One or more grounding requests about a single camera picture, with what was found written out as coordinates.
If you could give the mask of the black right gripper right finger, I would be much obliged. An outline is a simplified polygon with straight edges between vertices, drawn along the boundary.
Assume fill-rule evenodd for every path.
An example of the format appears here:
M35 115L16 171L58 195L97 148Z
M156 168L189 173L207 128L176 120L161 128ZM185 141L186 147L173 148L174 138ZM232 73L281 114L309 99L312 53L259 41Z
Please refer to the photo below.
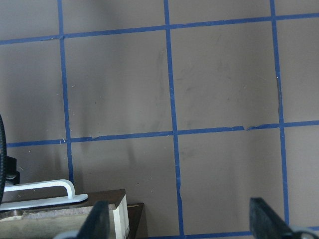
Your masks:
M255 239L292 238L292 230L262 198L250 198L249 228Z

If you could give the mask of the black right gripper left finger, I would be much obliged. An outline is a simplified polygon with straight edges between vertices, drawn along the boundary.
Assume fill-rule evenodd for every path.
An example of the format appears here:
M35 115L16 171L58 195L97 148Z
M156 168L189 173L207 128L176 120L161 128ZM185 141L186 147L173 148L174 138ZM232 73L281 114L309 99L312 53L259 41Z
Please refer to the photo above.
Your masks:
M109 203L98 201L79 231L80 239L108 239L110 234Z

